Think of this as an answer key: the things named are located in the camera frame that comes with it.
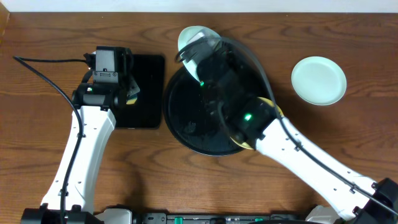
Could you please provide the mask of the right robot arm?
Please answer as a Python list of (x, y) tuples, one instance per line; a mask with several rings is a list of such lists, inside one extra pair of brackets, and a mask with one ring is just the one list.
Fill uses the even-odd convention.
[(375, 182), (330, 156), (279, 111), (258, 59), (222, 41), (195, 47), (194, 61), (206, 105), (223, 131), (286, 167), (320, 194), (344, 221), (397, 223), (397, 183)]

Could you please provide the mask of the green yellow scrub sponge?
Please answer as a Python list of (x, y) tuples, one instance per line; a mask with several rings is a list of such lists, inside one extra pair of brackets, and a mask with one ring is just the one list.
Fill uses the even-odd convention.
[(136, 90), (131, 90), (129, 92), (127, 92), (127, 98), (126, 98), (126, 104), (127, 105), (133, 105), (136, 103), (137, 98), (138, 98), (138, 93), (140, 91), (136, 91)]

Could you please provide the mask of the light green plate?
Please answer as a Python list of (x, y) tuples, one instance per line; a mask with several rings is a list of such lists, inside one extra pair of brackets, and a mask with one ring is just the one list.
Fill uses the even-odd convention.
[(177, 58), (180, 58), (184, 67), (189, 72), (189, 74), (199, 83), (201, 82), (197, 75), (197, 65), (195, 62), (186, 62), (181, 59), (181, 54), (184, 51), (191, 48), (193, 45), (199, 44), (201, 42), (208, 42), (214, 48), (214, 52), (219, 48), (219, 42), (221, 36), (215, 31), (204, 26), (190, 26), (181, 31), (178, 37), (178, 54)]
[(311, 56), (299, 61), (292, 70), (293, 89), (301, 99), (318, 106), (341, 100), (347, 89), (344, 71), (334, 61)]

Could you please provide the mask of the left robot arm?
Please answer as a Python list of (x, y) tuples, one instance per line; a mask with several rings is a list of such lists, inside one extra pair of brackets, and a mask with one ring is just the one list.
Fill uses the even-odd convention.
[(132, 223), (127, 208), (107, 208), (94, 214), (94, 195), (104, 149), (115, 129), (110, 109), (81, 106), (72, 126), (57, 174), (39, 208), (24, 210), (21, 223)]

